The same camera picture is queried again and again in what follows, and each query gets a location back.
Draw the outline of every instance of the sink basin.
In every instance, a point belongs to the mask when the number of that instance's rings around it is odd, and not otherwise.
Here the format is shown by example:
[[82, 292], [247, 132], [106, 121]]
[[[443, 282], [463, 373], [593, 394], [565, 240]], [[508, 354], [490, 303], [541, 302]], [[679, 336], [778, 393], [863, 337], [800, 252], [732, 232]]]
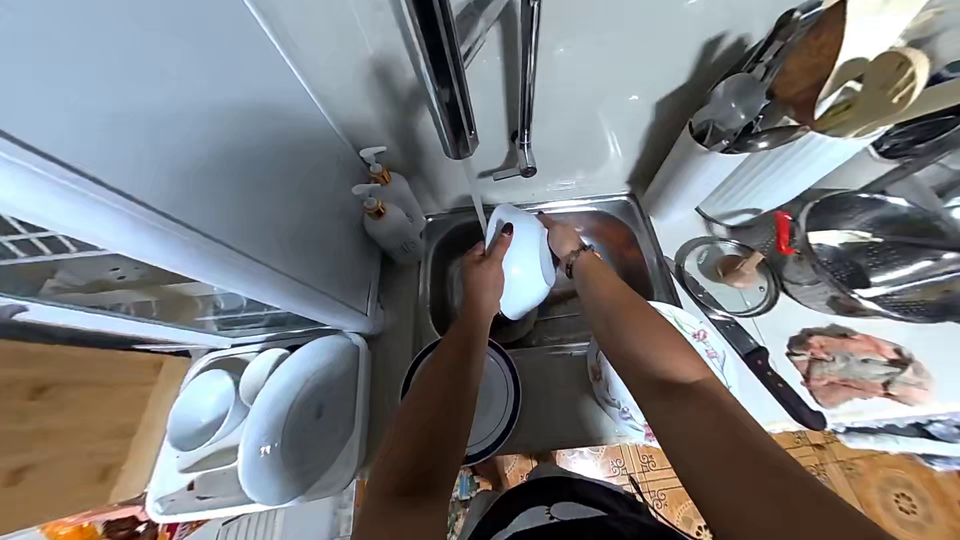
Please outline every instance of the sink basin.
[[[542, 210], [574, 226], [617, 275], [647, 300], [680, 304], [660, 263], [653, 226], [632, 195], [517, 206], [530, 212]], [[457, 209], [429, 216], [424, 239], [417, 314], [420, 347], [443, 335], [456, 318], [463, 298], [460, 259], [483, 235], [473, 209]], [[498, 315], [491, 328], [491, 338], [507, 350], [584, 345], [590, 336], [576, 288], [563, 268], [557, 269], [556, 282], [538, 308], [519, 321]]]

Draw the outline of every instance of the stainless steel bowl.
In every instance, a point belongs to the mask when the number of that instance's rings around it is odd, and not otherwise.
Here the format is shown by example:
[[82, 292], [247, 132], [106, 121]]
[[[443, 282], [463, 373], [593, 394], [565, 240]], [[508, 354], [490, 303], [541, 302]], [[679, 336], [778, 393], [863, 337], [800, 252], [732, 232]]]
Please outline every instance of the stainless steel bowl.
[[854, 317], [960, 321], [960, 254], [879, 239], [956, 240], [955, 224], [899, 197], [855, 191], [808, 204], [798, 221], [799, 253], [783, 272], [809, 279], [782, 280], [797, 302]]

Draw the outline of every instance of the forearm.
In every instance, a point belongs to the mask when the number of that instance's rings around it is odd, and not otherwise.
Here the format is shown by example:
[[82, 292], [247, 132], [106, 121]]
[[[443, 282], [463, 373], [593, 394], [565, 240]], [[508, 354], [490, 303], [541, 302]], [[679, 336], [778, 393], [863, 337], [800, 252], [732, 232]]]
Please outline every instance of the forearm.
[[446, 512], [483, 377], [491, 321], [479, 319], [458, 318], [419, 369], [373, 462], [365, 520], [404, 506]]
[[716, 537], [809, 538], [831, 523], [828, 537], [889, 538], [781, 449], [606, 263], [581, 257], [574, 277], [601, 350]]

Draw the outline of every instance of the knife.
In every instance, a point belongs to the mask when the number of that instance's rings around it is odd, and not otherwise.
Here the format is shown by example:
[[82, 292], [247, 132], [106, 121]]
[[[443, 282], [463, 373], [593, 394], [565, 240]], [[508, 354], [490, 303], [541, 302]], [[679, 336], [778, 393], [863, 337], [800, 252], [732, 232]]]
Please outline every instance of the knife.
[[680, 285], [689, 293], [700, 310], [707, 316], [717, 331], [730, 342], [733, 349], [747, 364], [750, 371], [760, 380], [763, 387], [783, 407], [783, 410], [808, 430], [822, 431], [827, 428], [827, 417], [823, 412], [807, 405], [797, 391], [790, 386], [783, 377], [774, 371], [770, 365], [770, 352], [756, 342], [753, 336], [736, 322], [736, 319], [727, 313], [718, 310], [720, 304], [697, 282], [684, 268], [678, 266], [673, 259], [664, 257], [667, 269]]

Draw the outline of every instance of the floral plate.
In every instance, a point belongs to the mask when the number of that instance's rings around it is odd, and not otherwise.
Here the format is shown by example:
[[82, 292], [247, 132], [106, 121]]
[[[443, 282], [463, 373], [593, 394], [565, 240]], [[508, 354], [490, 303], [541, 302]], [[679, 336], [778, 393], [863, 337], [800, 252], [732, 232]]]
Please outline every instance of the floral plate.
[[[730, 345], [703, 321], [679, 307], [661, 302], [651, 302], [650, 305], [684, 335], [717, 378], [735, 394], [734, 364], [739, 360]], [[613, 418], [617, 426], [638, 442], [659, 447], [660, 443], [657, 442], [657, 437], [643, 418], [640, 407], [636, 405], [626, 384], [600, 351], [595, 339], [590, 340], [587, 351], [587, 371], [597, 402]]]

